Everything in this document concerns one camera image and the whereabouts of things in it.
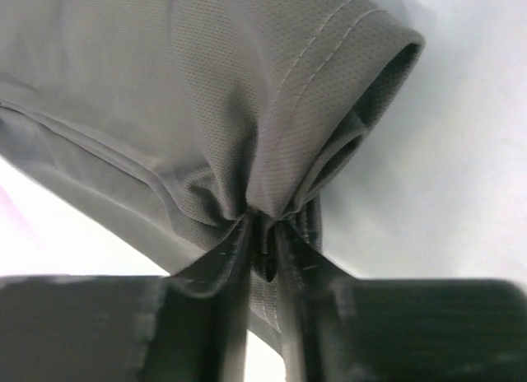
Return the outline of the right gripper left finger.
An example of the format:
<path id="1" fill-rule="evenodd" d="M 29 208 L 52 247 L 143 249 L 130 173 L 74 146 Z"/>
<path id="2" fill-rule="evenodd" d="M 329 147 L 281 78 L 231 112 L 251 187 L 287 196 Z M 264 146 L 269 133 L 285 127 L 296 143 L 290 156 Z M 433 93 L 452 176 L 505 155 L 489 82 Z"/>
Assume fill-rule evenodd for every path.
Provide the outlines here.
<path id="1" fill-rule="evenodd" d="M 166 279 L 141 381 L 244 379 L 250 237 L 244 217 L 218 246 Z"/>

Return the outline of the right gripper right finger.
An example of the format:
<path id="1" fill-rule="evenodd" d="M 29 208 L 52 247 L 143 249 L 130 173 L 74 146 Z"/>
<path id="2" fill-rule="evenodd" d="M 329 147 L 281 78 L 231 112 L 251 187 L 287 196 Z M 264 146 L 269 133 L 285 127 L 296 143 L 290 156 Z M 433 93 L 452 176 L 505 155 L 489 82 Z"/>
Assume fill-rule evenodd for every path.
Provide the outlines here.
<path id="1" fill-rule="evenodd" d="M 352 338 L 357 280 L 326 259 L 293 227 L 275 228 L 278 320 L 287 381 L 369 381 Z"/>

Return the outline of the grey t shirt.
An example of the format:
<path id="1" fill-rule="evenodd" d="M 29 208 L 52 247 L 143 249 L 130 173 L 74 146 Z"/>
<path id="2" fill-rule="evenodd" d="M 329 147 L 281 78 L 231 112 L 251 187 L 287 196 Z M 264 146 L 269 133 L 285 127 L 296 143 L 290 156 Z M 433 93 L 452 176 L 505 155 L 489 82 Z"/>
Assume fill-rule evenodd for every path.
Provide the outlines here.
<path id="1" fill-rule="evenodd" d="M 172 270 L 255 214 L 250 327 L 286 356 L 273 230 L 320 249 L 422 47 L 371 0 L 1 0 L 1 155 Z"/>

